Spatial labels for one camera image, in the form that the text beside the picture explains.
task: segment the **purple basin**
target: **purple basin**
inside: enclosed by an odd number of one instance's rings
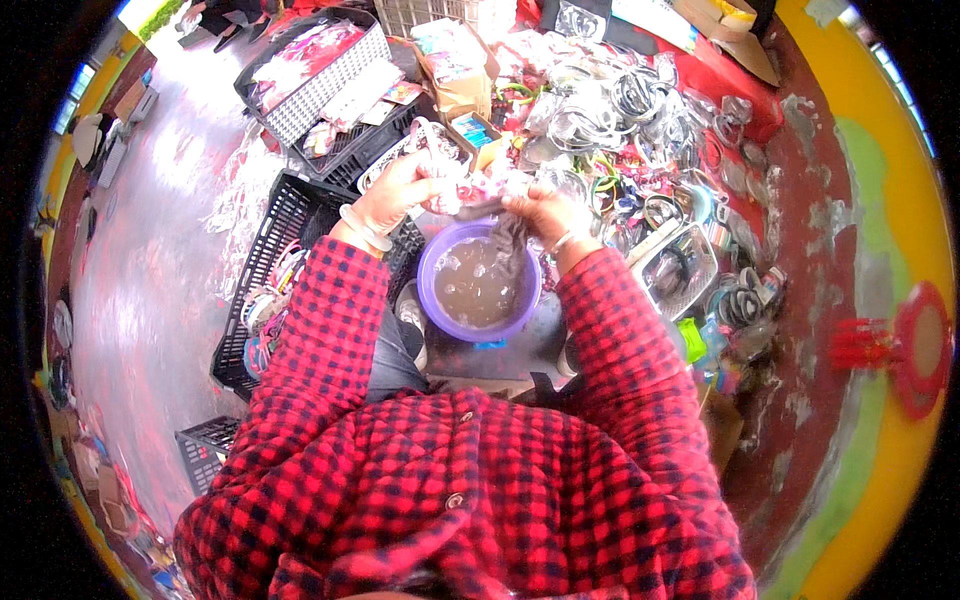
[[[465,342],[497,342],[509,338],[520,331],[523,325],[533,316],[534,309],[537,308],[537,301],[540,299],[540,280],[542,277],[540,261],[537,259],[537,255],[530,248],[527,248],[527,269],[519,293],[516,296],[515,312],[509,319],[482,329],[465,327],[447,317],[440,307],[434,286],[437,279],[437,272],[434,267],[437,266],[440,258],[459,242],[473,238],[490,239],[493,223],[493,219],[455,223],[443,229],[437,234],[437,237],[430,240],[420,257],[420,267],[417,271],[417,291],[420,293],[420,302],[423,305],[424,312],[437,327]]]

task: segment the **red plaid jacket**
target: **red plaid jacket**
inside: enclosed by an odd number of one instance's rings
[[[558,286],[572,414],[477,389],[364,404],[386,267],[322,238],[175,549],[200,598],[341,598],[439,572],[465,598],[754,598],[697,395],[612,250]]]

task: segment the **card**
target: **card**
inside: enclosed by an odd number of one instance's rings
[[[423,86],[420,84],[411,84],[410,82],[400,82],[397,85],[394,85],[387,93],[383,95],[384,100],[389,100],[390,102],[396,102],[407,106],[411,102],[417,99],[417,96],[423,92]]]
[[[373,105],[373,108],[368,110],[367,114],[363,115],[363,117],[360,119],[360,122],[367,125],[380,125],[395,106],[395,104],[377,100],[376,104]]]

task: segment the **water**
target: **water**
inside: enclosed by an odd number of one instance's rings
[[[503,323],[514,314],[520,281],[495,269],[496,248],[490,240],[464,240],[437,262],[434,289],[446,316],[460,325],[481,329]]]

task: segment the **bracelet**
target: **bracelet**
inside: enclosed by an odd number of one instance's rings
[[[568,229],[565,234],[560,236],[560,239],[557,240],[557,243],[553,245],[553,248],[550,249],[548,254],[557,255],[557,252],[564,249],[564,246],[579,242],[584,239],[585,236],[583,233],[574,232],[573,229]]]
[[[380,235],[374,231],[369,225],[364,223],[360,217],[353,212],[353,207],[349,204],[340,204],[340,218],[344,220],[344,223],[349,225],[351,229],[356,231],[360,237],[364,239],[365,242],[378,249],[381,252],[389,252],[390,248],[394,246],[394,243],[391,242],[386,237]]]

